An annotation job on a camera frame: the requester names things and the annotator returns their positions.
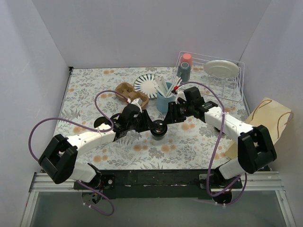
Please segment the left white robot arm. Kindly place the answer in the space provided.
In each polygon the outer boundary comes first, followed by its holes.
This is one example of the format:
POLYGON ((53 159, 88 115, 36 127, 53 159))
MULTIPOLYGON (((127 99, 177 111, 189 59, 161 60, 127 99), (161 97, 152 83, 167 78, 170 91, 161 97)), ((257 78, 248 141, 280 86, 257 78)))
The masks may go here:
POLYGON ((77 158, 100 145, 125 136, 128 131, 143 132, 156 129, 147 111, 134 104, 128 104, 122 113, 111 120, 113 125, 106 120, 93 131, 69 137, 58 134, 52 138, 38 163, 55 184, 72 179, 84 182, 90 189, 98 188, 101 183, 99 176, 101 172, 90 163, 79 162, 77 158))

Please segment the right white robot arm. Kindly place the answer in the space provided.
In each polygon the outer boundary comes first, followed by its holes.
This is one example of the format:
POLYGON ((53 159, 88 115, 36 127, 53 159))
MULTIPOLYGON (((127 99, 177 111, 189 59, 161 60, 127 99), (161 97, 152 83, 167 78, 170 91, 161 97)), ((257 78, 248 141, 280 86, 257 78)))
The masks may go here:
POLYGON ((233 177, 253 174, 277 158, 269 130, 264 125, 252 126, 223 111, 218 104, 205 102, 197 87, 172 91, 175 101, 168 104, 164 124, 184 122, 193 116, 220 129, 237 144, 237 157, 221 165, 214 176, 215 184, 227 187, 233 177))

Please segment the dark paper coffee cup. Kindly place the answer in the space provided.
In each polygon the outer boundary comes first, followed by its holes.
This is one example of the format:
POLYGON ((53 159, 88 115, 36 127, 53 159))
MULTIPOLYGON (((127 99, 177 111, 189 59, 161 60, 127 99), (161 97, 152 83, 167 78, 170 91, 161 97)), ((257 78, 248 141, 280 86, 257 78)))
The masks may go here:
POLYGON ((164 134, 153 134, 152 137, 155 140, 162 140, 164 138, 164 134))

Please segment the black coffee cup lid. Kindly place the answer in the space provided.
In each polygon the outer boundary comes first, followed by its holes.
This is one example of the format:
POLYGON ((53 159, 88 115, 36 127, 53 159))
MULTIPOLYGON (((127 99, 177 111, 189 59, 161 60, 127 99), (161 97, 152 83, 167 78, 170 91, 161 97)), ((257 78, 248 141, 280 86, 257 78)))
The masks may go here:
POLYGON ((162 125, 163 120, 155 120, 153 123, 156 125, 156 129, 151 130, 152 134, 166 134, 168 127, 167 125, 162 125))

